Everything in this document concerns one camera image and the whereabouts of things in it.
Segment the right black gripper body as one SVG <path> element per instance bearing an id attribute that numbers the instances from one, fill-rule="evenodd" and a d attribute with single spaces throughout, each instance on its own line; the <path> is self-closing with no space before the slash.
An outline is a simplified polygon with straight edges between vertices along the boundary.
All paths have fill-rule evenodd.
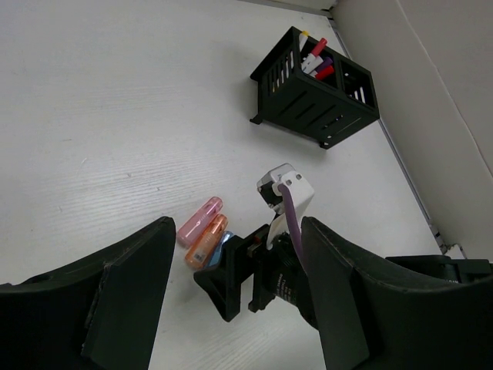
<path id="1" fill-rule="evenodd" d="M 253 293 L 248 309 L 253 313 L 264 310 L 275 298 L 297 308 L 311 327 L 318 326 L 307 275 L 301 266 L 288 233 L 273 239 L 267 248 L 268 225 L 253 233 L 253 243 L 246 255 L 253 262 Z"/>

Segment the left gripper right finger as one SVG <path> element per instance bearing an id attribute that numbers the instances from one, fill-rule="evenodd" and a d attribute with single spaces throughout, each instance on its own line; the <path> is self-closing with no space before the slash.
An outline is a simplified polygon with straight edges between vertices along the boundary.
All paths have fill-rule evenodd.
<path id="1" fill-rule="evenodd" d="M 492 367 L 492 275 L 458 284 L 411 271 L 313 217 L 301 235 L 327 368 Z"/>

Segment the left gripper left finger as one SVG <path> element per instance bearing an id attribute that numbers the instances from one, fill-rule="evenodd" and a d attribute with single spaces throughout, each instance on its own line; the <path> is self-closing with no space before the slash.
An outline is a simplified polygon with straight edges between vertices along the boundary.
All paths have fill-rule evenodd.
<path id="1" fill-rule="evenodd" d="M 3 369 L 149 367 L 176 243 L 171 217 L 1 286 Z"/>

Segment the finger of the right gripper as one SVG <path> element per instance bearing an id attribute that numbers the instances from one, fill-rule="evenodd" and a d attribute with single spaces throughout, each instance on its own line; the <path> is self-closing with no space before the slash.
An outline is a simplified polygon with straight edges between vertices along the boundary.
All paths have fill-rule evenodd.
<path id="1" fill-rule="evenodd" d="M 217 264 L 193 274 L 224 321 L 232 321 L 240 313 L 241 285 L 254 272 L 253 258 L 248 255 L 253 242 L 253 235 L 230 238 Z"/>

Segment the red capped marker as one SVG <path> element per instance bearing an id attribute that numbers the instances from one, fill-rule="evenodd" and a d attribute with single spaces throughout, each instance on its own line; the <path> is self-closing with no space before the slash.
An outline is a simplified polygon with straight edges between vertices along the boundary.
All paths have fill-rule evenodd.
<path id="1" fill-rule="evenodd" d="M 334 74 L 334 67 L 332 65 L 326 67 L 325 69 L 323 70 L 320 70 L 316 75 L 315 75 L 315 79 L 317 80 L 324 80 L 326 79 L 328 76 L 331 76 Z"/>

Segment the blue capped marker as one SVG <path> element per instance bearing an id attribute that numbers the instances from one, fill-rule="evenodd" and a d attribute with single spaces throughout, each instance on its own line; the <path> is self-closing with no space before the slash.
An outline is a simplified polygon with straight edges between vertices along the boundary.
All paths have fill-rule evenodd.
<path id="1" fill-rule="evenodd" d="M 309 53 L 301 64 L 301 71 L 306 74 L 311 74 L 318 66 L 323 63 L 324 59 L 318 55 Z"/>

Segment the purple capped marker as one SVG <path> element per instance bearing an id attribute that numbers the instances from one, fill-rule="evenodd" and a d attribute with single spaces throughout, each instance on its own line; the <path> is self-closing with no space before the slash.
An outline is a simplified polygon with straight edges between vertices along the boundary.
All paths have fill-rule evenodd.
<path id="1" fill-rule="evenodd" d="M 333 64 L 333 60 L 330 57 L 324 58 L 323 62 L 317 67 L 317 71 L 321 72 L 327 67 L 331 66 Z"/>

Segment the long red marker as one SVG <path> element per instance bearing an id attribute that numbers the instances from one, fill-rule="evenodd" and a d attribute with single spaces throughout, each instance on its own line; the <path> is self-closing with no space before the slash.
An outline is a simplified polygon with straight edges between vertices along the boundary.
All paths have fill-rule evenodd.
<path id="1" fill-rule="evenodd" d="M 315 60 L 320 55 L 320 53 L 324 50 L 326 45 L 327 45 L 327 40 L 325 38 L 321 38 L 318 41 L 318 43 L 314 46 L 308 57 L 311 60 Z"/>

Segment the yellow capped marker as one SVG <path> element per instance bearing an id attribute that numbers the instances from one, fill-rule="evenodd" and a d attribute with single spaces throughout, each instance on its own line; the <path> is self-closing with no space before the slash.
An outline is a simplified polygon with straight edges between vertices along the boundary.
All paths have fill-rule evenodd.
<path id="1" fill-rule="evenodd" d="M 300 52 L 302 52 L 304 46 L 306 45 L 309 35 L 310 34 L 307 31 L 302 31 L 299 34 L 299 51 Z"/>

